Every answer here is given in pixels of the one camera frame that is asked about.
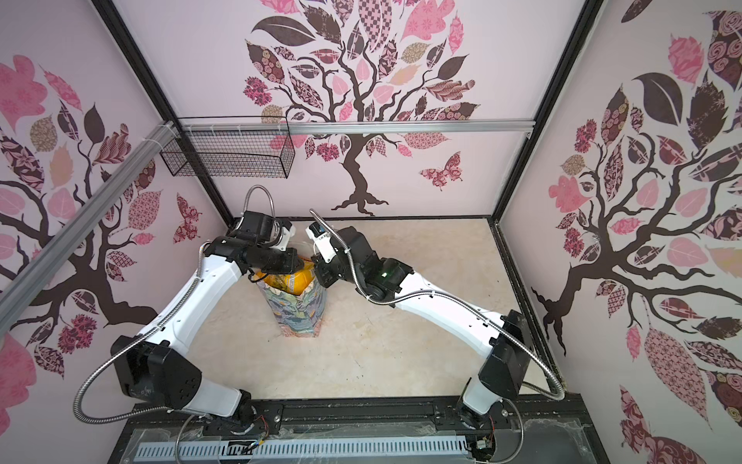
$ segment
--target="leaf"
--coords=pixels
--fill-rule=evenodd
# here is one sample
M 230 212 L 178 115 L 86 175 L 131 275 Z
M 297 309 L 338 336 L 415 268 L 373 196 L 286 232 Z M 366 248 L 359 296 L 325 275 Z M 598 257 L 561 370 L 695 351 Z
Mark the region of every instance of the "leaf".
M 686 319 L 702 319 L 691 307 L 680 298 L 666 298 L 660 303 L 660 308 L 668 314 Z
M 730 175 L 742 159 L 742 143 L 717 151 L 701 161 L 690 176 L 700 182 L 715 182 Z
M 725 347 L 714 342 L 686 342 L 686 347 L 703 362 L 723 369 L 742 370 L 742 361 Z
M 407 142 L 410 147 L 418 150 L 432 148 L 446 140 L 448 140 L 448 138 L 440 132 L 410 132 L 409 134 L 404 135 L 404 141 Z
M 70 181 L 72 178 L 72 158 L 67 150 L 67 144 L 54 151 L 51 163 L 49 163 L 49 170 L 51 171 L 51 182 L 55 188 Z
M 135 265 L 137 262 L 129 258 L 126 253 L 118 250 L 108 253 L 106 259 L 110 259 L 111 262 L 116 264 L 118 267 L 129 267 Z
M 616 196 L 616 193 L 618 193 L 618 189 L 621 188 L 621 183 L 623 182 L 623 156 L 621 155 L 621 143 L 616 144 L 616 148 L 613 149 L 613 153 L 605 164 L 603 181 L 605 182 L 605 199 L 607 201 L 613 200 L 613 197 Z
M 644 352 L 660 381 L 706 421 L 706 389 L 698 367 L 683 345 L 652 327 L 644 341 Z
M 67 189 L 59 189 L 49 198 L 47 211 L 55 218 L 72 219 L 77 211 L 75 200 L 72 199 L 72 195 Z
M 64 379 L 65 359 L 59 351 L 36 345 L 36 348 L 33 349 L 33 360 L 40 368 L 58 373 Z
M 682 164 L 688 161 L 686 153 L 683 151 L 683 147 L 678 142 L 667 137 L 659 136 L 660 138 L 660 159 L 663 163 L 674 165 Z
M 628 138 L 628 160 L 633 164 L 644 164 L 649 161 L 646 148 L 639 140 Z
M 415 77 L 415 74 L 417 73 L 417 70 L 419 68 L 419 65 L 407 65 L 399 71 L 395 72 L 394 76 L 392 76 L 392 79 L 389 79 L 389 83 L 392 85 L 405 85 L 410 80 L 412 80 L 413 77 Z
M 714 218 L 701 233 L 718 240 L 739 240 L 742 238 L 742 208 L 727 209 Z
M 573 154 L 562 164 L 562 170 L 569 176 L 576 176 L 585 168 L 585 158 L 581 154 Z
M 340 58 L 340 53 L 329 48 L 315 50 L 312 52 L 312 55 L 319 58 L 319 60 L 326 65 L 331 65 L 332 63 L 338 61 L 338 58 Z
M 467 56 L 468 55 L 454 56 L 453 58 L 446 60 L 446 62 L 438 69 L 438 79 L 446 80 L 454 77 L 462 68 Z
M 103 125 L 103 120 L 100 119 L 100 114 L 98 114 L 95 104 L 85 113 L 82 124 L 85 127 L 85 133 L 88 135 L 88 139 L 91 140 L 93 145 L 103 141 L 105 138 L 105 126 Z
M 427 52 L 427 59 L 425 64 L 427 65 L 428 69 L 433 69 L 433 66 L 438 64 L 438 61 L 441 60 L 441 56 L 443 56 L 443 50 L 445 48 L 446 40 L 444 40 L 442 44 L 436 45 L 435 47 L 431 48 L 429 52 Z
M 462 24 L 462 21 L 461 19 L 459 19 L 459 15 L 457 14 L 453 17 L 453 21 L 451 21 L 451 26 L 448 30 L 448 46 L 451 49 L 452 55 L 456 53 L 459 47 L 462 46 L 463 41 L 464 25 Z
M 639 266 L 640 264 L 647 264 L 653 261 L 663 249 L 665 249 L 664 246 L 642 246 L 637 250 L 636 256 L 634 256 L 634 264 Z
M 287 16 L 270 16 L 269 18 L 265 18 L 252 28 L 252 32 L 256 30 L 265 30 L 271 37 L 290 47 L 306 45 L 315 40 L 309 29 L 299 21 Z
M 684 218 L 692 218 L 706 204 L 708 189 L 691 190 L 675 201 L 675 210 Z
M 693 328 L 710 339 L 726 340 L 736 336 L 742 330 L 742 321 L 735 318 L 718 318 L 714 316 Z
M 51 114 L 31 125 L 28 134 L 36 151 L 52 151 L 56 147 L 56 127 L 51 122 Z
M 628 6 L 628 10 L 623 14 L 621 22 L 629 22 L 632 19 L 640 15 L 645 8 L 649 6 L 651 0 L 634 0 L 631 5 Z
M 393 94 L 394 87 L 392 87 L 391 85 L 380 85 L 373 91 L 373 97 L 382 105 L 388 102 L 392 98 Z
M 700 246 L 685 237 L 677 237 L 670 242 L 667 259 L 680 267 L 695 267 L 709 260 Z
M 4 215 L 14 216 L 23 211 L 26 200 L 21 195 L 8 190 L 0 189 L 0 212 Z
M 291 69 L 295 69 L 296 72 L 306 77 L 307 79 L 313 79 L 320 75 L 319 68 L 313 65 L 296 65 L 292 66 Z
M 608 318 L 621 309 L 624 303 L 626 303 L 626 289 L 623 288 L 623 285 L 619 285 L 608 295 Z
M 559 225 L 556 226 L 556 228 L 562 229 L 562 230 L 569 229 L 569 226 L 572 225 L 572 223 L 574 222 L 576 218 L 577 218 L 577 213 L 571 212 L 562 218 L 562 220 L 559 222 Z
M 724 92 L 704 77 L 703 84 L 696 88 L 691 99 L 691 113 L 686 120 L 688 133 L 699 150 L 704 149 L 721 132 L 726 121 L 726 109 Z
M 657 202 L 659 194 L 660 186 L 657 183 L 657 179 L 652 179 L 644 184 L 637 192 L 637 203 L 644 208 L 651 208 Z
M 62 106 L 59 109 L 59 114 L 56 116 L 56 123 L 59 124 L 59 128 L 67 134 L 67 137 L 71 138 L 75 142 L 79 142 L 80 140 L 80 134 L 77 131 L 77 124 L 75 123 L 75 119 L 72 117 L 72 114 L 67 109 L 64 103 L 59 102 L 59 104 Z
M 635 77 L 644 84 L 644 111 L 653 120 L 678 125 L 683 114 L 683 95 L 670 76 L 647 73 Z
M 616 94 L 613 95 L 608 107 L 603 114 L 603 122 L 600 124 L 600 136 L 605 142 L 606 148 L 616 140 L 618 134 L 623 129 L 628 116 L 628 99 L 623 93 L 623 86 L 619 87 Z
M 405 156 L 405 157 L 412 157 L 412 155 L 413 155 L 413 153 L 411 152 L 411 150 L 408 147 L 406 147 L 405 145 L 402 145 L 401 143 L 399 143 L 397 145 L 397 151 L 399 151 L 399 154 L 401 154 L 402 156 Z
M 387 46 L 381 52 L 381 58 L 378 60 L 378 77 L 383 79 L 389 76 L 397 64 L 397 44 L 394 39 L 389 40 Z
M 446 102 L 448 100 L 460 100 L 464 96 L 464 92 L 473 88 L 475 84 L 473 79 L 465 84 L 462 84 L 461 81 L 449 80 L 426 87 L 425 90 L 429 91 L 435 98 Z
M 152 225 L 160 210 L 161 193 L 162 190 L 139 194 L 139 197 L 131 203 L 129 208 L 128 227 L 144 230 Z
M 639 334 L 639 326 L 632 325 L 626 333 L 626 347 L 631 354 L 631 360 L 636 361 L 642 347 L 642 336 Z
M 300 81 L 299 79 L 296 79 L 291 75 L 289 75 L 289 78 L 291 79 L 294 90 L 296 91 L 296 94 L 299 96 L 299 99 L 301 99 L 301 101 L 305 102 L 309 106 L 314 106 L 315 108 L 323 108 L 322 100 L 320 99 L 320 96 L 317 91 L 315 91 L 315 89 L 313 89 L 306 82 Z
M 78 290 L 72 294 L 72 300 L 78 308 L 89 313 L 98 314 L 95 307 L 95 296 L 87 290 Z
M 411 65 L 412 63 L 422 58 L 423 53 L 425 53 L 429 46 L 430 44 L 426 44 L 423 42 L 415 42 L 414 44 L 409 44 L 402 52 L 401 60 L 406 62 L 408 65 Z

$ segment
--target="butterfly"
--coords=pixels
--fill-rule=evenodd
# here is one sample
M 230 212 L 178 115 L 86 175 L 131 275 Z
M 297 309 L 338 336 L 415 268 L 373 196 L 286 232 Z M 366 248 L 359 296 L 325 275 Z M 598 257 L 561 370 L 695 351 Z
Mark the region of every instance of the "butterfly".
M 448 161 L 446 161 L 446 167 L 444 167 L 443 170 L 423 169 L 420 171 L 420 175 L 426 179 L 431 179 L 433 185 L 440 188 L 441 192 L 443 192 L 442 187 L 448 183 L 446 180 L 447 178 L 450 178 L 451 180 L 463 180 L 461 179 L 462 170 L 459 168 L 459 164 L 461 164 L 462 161 L 460 154 L 461 152 L 457 151 L 448 158 Z
M 198 217 L 203 214 L 198 212 L 195 206 L 189 206 L 188 201 L 181 197 L 180 193 L 177 194 L 177 201 L 180 215 L 183 216 L 183 222 L 175 229 L 174 244 L 184 241 L 186 238 L 193 240 L 198 237 L 198 228 L 195 223 L 198 222 Z

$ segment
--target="marble floor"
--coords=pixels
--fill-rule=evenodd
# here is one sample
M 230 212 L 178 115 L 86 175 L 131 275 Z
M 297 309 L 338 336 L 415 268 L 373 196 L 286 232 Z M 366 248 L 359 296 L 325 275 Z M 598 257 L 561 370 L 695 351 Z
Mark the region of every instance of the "marble floor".
M 300 253 L 311 245 L 295 223 Z M 470 303 L 518 310 L 485 219 L 344 220 L 379 257 L 412 266 Z M 260 290 L 237 282 L 214 308 L 188 359 L 203 375 L 253 398 L 459 395 L 484 359 L 464 342 L 411 313 L 366 302 L 344 281 L 328 290 L 320 335 L 284 337 Z M 547 387 L 531 362 L 526 380 Z M 527 388 L 522 393 L 532 393 Z

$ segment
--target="wire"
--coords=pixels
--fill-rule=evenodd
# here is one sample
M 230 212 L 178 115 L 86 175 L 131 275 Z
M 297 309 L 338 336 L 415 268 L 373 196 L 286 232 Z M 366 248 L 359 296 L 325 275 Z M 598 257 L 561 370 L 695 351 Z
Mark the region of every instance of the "wire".
M 460 299 L 457 296 L 450 295 L 448 293 L 442 293 L 442 292 L 435 292 L 433 290 L 418 290 L 416 292 L 411 292 L 406 295 L 400 296 L 398 298 L 394 298 L 392 300 L 387 301 L 377 301 L 371 297 L 371 295 L 368 295 L 364 288 L 361 286 L 361 282 L 358 280 L 358 274 L 355 270 L 355 263 L 353 262 L 353 256 L 350 252 L 350 247 L 345 243 L 345 240 L 340 236 L 340 234 L 335 231 L 314 209 L 310 209 L 309 212 L 312 214 L 314 219 L 319 222 L 326 231 L 328 231 L 335 240 L 338 241 L 338 243 L 343 247 L 345 255 L 348 257 L 348 264 L 350 267 L 350 273 L 353 276 L 353 282 L 355 283 L 355 289 L 360 293 L 366 300 L 373 304 L 377 304 L 380 306 L 387 306 L 389 304 L 397 304 L 401 303 L 405 300 L 409 300 L 410 298 L 415 298 L 419 296 L 437 296 L 439 298 L 446 298 L 447 300 L 451 300 L 454 303 L 457 303 L 459 306 L 463 307 L 470 313 L 474 314 L 476 317 L 481 318 L 484 320 L 487 325 L 491 326 L 493 329 L 500 332 L 501 335 L 503 335 L 506 339 L 508 339 L 511 343 L 516 345 L 521 350 L 525 351 L 531 359 L 541 368 L 541 370 L 544 371 L 544 374 L 547 377 L 547 380 L 550 380 L 551 382 L 549 385 L 549 388 L 551 389 L 551 385 L 553 385 L 556 388 L 556 392 L 547 391 L 544 390 L 541 387 L 538 387 L 530 382 L 523 382 L 522 384 L 528 388 L 530 388 L 533 391 L 536 391 L 543 396 L 546 396 L 549 399 L 553 399 L 556 401 L 560 401 L 564 399 L 564 387 L 562 386 L 562 383 L 557 378 L 557 375 L 546 365 L 545 362 L 543 362 L 538 355 L 536 355 L 533 351 L 529 350 L 528 347 L 526 347 L 523 342 L 518 340 L 515 336 L 513 336 L 511 333 L 500 327 L 499 325 L 495 324 L 492 320 L 482 315 L 479 311 L 475 310 L 473 307 L 471 307 L 466 301 Z

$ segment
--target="patterned leaf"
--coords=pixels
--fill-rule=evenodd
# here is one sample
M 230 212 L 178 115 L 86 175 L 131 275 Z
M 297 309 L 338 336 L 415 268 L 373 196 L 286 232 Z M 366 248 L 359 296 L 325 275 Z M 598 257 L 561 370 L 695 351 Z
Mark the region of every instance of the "patterned leaf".
M 293 76 L 289 75 L 289 78 L 291 79 L 294 90 L 296 91 L 296 94 L 299 96 L 301 101 L 305 102 L 309 106 L 323 109 L 322 100 L 320 99 L 320 96 L 317 91 L 315 91 L 315 89 L 313 89 L 306 82 L 302 82 L 299 79 L 294 78 Z
M 0 130 L 0 149 L 8 165 L 21 181 L 41 193 L 44 186 L 44 169 L 39 164 L 39 160 L 28 151 L 28 148 L 19 145 Z
M 616 144 L 616 148 L 613 149 L 613 153 L 605 164 L 603 181 L 605 182 L 606 200 L 613 200 L 613 197 L 616 196 L 616 193 L 618 193 L 618 189 L 621 188 L 621 183 L 623 182 L 623 156 L 621 155 L 620 142 Z
M 703 362 L 723 369 L 742 370 L 742 361 L 721 345 L 713 342 L 686 342 L 686 346 Z
M 41 369 L 56 372 L 64 379 L 65 359 L 59 351 L 36 345 L 36 348 L 33 349 L 33 360 Z
M 742 143 L 717 151 L 701 161 L 690 176 L 701 182 L 715 182 L 730 175 L 742 159 Z
M 444 40 L 442 44 L 436 45 L 435 47 L 431 48 L 429 52 L 427 52 L 427 59 L 425 64 L 427 65 L 428 69 L 433 69 L 433 66 L 437 65 L 438 62 L 441 60 L 441 56 L 443 56 L 443 50 L 446 48 L 446 41 L 447 40 Z
M 626 333 L 626 347 L 631 354 L 631 360 L 636 361 L 642 347 L 642 336 L 639 334 L 639 326 L 632 325 Z
M 742 208 L 727 209 L 714 218 L 702 233 L 718 240 L 739 240 L 742 238 Z
M 742 427 L 740 408 L 742 408 L 742 376 L 737 373 L 706 371 L 711 391 L 724 407 L 733 421 Z
M 72 294 L 72 300 L 78 308 L 89 313 L 98 314 L 95 306 L 95 296 L 87 290 L 78 290 Z
M 52 151 L 56 147 L 56 127 L 51 122 L 51 114 L 31 125 L 28 134 L 36 151 Z
M 736 336 L 742 330 L 742 321 L 735 318 L 718 318 L 714 316 L 693 328 L 710 339 L 726 340 Z
M 566 215 L 560 222 L 559 225 L 556 226 L 557 229 L 569 229 L 569 226 L 572 225 L 574 220 L 577 218 L 576 212 L 571 212 L 568 215 Z
M 473 88 L 475 84 L 473 79 L 465 84 L 462 84 L 461 81 L 447 80 L 426 87 L 425 90 L 429 91 L 435 98 L 446 102 L 448 100 L 460 100 L 463 98 L 464 92 Z
M 691 99 L 691 114 L 686 120 L 688 133 L 699 150 L 705 148 L 719 134 L 726 121 L 725 113 L 724 92 L 704 77 L 703 84 L 696 88 Z
M 410 147 L 418 150 L 432 148 L 446 140 L 449 139 L 440 132 L 410 132 L 409 134 L 404 135 L 404 141 L 407 142 Z
M 644 164 L 649 161 L 646 148 L 639 140 L 628 138 L 628 160 L 633 164 Z
M 378 59 L 378 77 L 383 79 L 389 76 L 397 64 L 397 44 L 394 39 L 389 40 L 387 46 L 381 52 L 381 58 Z
M 426 44 L 423 42 L 415 42 L 414 44 L 409 44 L 402 52 L 401 60 L 406 62 L 408 65 L 411 65 L 422 58 L 423 53 L 425 53 L 429 46 L 430 44 Z
M 664 246 L 650 246 L 645 245 L 637 250 L 636 256 L 634 256 L 634 264 L 647 264 L 654 260 L 660 252 L 664 249 Z
M 703 379 L 683 345 L 666 333 L 650 327 L 644 341 L 644 352 L 660 381 L 708 422 Z

